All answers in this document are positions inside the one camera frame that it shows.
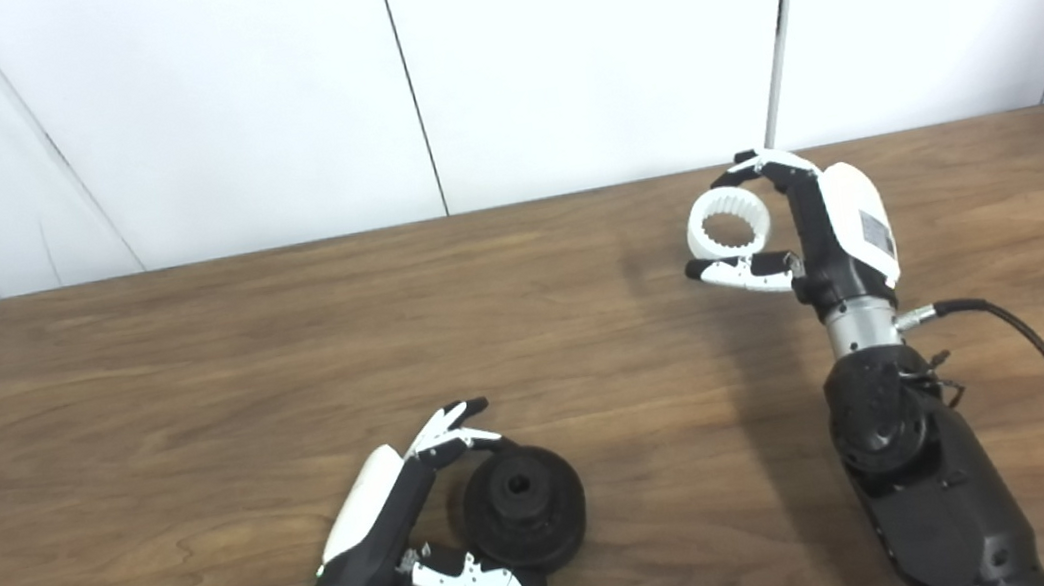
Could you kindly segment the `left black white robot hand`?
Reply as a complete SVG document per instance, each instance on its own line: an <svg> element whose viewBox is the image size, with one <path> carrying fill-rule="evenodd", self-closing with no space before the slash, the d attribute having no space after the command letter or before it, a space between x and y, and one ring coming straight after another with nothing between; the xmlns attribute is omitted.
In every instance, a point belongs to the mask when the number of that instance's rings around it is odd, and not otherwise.
<svg viewBox="0 0 1044 586"><path fill-rule="evenodd" d="M382 444L367 456L330 530L315 586L547 586L545 575L467 549L411 546L440 469L468 451L511 445L503 435L466 427L488 404L479 396L441 406L405 453Z"/></svg>

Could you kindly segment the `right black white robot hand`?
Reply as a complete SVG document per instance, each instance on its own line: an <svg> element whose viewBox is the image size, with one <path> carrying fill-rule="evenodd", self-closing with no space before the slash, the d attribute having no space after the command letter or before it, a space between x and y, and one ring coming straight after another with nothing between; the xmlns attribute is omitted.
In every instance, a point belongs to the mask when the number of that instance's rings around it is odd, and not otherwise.
<svg viewBox="0 0 1044 586"><path fill-rule="evenodd" d="M767 251L768 205L746 189L766 179L788 203L800 248ZM896 236L881 192L850 163L818 167L780 149L735 155L691 207L688 279L709 285L793 294L825 318L863 298L898 305Z"/></svg>

